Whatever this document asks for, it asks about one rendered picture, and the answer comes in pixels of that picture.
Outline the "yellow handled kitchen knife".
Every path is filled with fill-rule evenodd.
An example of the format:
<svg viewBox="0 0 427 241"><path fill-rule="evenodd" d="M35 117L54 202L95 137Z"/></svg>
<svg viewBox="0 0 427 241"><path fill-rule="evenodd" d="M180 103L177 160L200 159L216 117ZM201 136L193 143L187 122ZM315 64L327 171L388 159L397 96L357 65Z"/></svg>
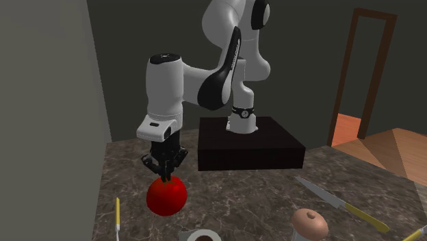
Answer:
<svg viewBox="0 0 427 241"><path fill-rule="evenodd" d="M301 177L295 177L303 186L308 188L310 191L312 191L314 194L316 194L318 197L332 205L334 208L338 208L340 206L346 208L349 212L352 214L358 216L362 220L368 222L369 224L373 225L377 231L381 233L387 233L389 231L389 226L385 223L381 222L380 220L370 216L369 214L361 211L360 209L354 207L353 205L343 201L339 197L331 194L330 192L318 187L317 185L307 181L306 179L303 179Z"/></svg>

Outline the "brown domed lidded container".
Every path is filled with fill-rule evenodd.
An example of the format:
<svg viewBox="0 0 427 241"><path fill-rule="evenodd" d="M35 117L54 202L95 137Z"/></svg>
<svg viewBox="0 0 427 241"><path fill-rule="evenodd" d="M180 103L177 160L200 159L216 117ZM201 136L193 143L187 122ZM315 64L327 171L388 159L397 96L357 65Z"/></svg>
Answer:
<svg viewBox="0 0 427 241"><path fill-rule="evenodd" d="M307 208L294 212L292 227L291 241L321 241L329 233L325 219L316 211Z"/></svg>

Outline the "red tomato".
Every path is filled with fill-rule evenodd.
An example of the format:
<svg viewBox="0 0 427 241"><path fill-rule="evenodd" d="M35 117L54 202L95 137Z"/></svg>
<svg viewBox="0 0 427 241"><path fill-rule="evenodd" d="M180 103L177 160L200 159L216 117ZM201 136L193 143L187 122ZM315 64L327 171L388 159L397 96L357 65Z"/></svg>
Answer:
<svg viewBox="0 0 427 241"><path fill-rule="evenodd" d="M148 188L146 205L159 216L172 216L179 212L187 201L187 188L175 176L163 182L159 177Z"/></svg>

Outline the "thin yellow handled utensil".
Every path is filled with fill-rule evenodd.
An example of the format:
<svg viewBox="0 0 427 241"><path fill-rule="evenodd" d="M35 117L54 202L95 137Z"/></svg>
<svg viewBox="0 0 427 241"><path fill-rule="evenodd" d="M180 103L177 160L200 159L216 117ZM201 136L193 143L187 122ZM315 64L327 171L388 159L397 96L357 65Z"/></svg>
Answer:
<svg viewBox="0 0 427 241"><path fill-rule="evenodd" d="M116 232L116 241L120 241L119 232L120 232L120 199L116 197L115 200L115 232Z"/></svg>

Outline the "dark robot stand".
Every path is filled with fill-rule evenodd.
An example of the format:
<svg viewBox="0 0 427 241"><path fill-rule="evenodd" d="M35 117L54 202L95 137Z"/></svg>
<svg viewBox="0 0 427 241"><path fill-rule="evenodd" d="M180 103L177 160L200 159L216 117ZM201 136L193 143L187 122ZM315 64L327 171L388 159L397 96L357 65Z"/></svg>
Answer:
<svg viewBox="0 0 427 241"><path fill-rule="evenodd" d="M302 168L306 147L269 116L257 118L258 130L236 134L227 118L201 118L198 170L270 170Z"/></svg>

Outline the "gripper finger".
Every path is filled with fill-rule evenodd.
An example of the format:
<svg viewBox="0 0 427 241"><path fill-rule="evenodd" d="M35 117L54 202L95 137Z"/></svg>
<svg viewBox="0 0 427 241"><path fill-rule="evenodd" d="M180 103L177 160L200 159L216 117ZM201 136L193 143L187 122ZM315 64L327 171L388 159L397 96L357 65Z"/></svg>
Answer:
<svg viewBox="0 0 427 241"><path fill-rule="evenodd" d="M160 161L158 164L155 164L155 158L151 154L146 154L141 157L143 165L145 165L150 171L160 176L162 182L166 182L166 163L165 161Z"/></svg>
<svg viewBox="0 0 427 241"><path fill-rule="evenodd" d="M175 168L180 167L181 163L187 156L188 151L186 148L181 147L176 153L172 154L172 157L166 162L166 180L171 180L171 174Z"/></svg>

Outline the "brown door frame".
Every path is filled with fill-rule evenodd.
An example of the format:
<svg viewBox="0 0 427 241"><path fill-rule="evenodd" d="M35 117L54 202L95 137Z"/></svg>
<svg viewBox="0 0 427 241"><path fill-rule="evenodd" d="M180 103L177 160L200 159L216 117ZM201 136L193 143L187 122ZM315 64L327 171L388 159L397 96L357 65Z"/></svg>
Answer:
<svg viewBox="0 0 427 241"><path fill-rule="evenodd" d="M330 129L328 133L328 139L326 143L326 145L330 147L332 146L332 143L333 143L333 137L334 137L335 128L337 124L338 113L341 105L341 99L344 92L344 86L345 86L346 77L348 73L348 67L350 64L350 57L353 49L354 38L357 32L357 26L358 26L360 17L374 18L374 19L385 21L385 26L383 28L383 34L380 39L380 44L378 47L378 53L377 53L376 61L374 64L370 86L367 92L367 97L366 97L365 105L363 108L359 130L357 133L357 138L365 139L367 136L369 123L372 117L372 111L374 108L376 96L378 94L378 88L380 86L380 81L383 76L383 71L384 71L386 60L387 60L391 41L393 38L393 33L396 26L398 15L390 14L386 12L380 12L376 10L369 10L365 8L355 8L353 10L350 30L348 34L348 40L346 43L346 50L344 53L344 59L343 59L341 72L339 76L339 83L337 87L337 94L335 97L335 104L333 108L332 119L331 119Z"/></svg>

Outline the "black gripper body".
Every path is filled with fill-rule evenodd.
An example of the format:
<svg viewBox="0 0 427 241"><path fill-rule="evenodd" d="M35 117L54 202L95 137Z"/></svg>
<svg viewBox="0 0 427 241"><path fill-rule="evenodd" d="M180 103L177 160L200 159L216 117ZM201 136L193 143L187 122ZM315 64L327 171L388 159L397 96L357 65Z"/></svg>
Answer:
<svg viewBox="0 0 427 241"><path fill-rule="evenodd" d="M154 157L157 161L174 159L176 154L181 149L180 137L181 131L178 130L163 142L152 141L150 150L151 156Z"/></svg>

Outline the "white cup with dark inside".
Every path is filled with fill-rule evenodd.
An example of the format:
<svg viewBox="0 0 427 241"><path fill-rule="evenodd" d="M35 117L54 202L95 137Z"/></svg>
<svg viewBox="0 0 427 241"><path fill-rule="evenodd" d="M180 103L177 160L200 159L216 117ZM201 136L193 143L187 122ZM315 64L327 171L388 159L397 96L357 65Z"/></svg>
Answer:
<svg viewBox="0 0 427 241"><path fill-rule="evenodd" d="M180 231L179 241L222 241L221 237L210 229Z"/></svg>

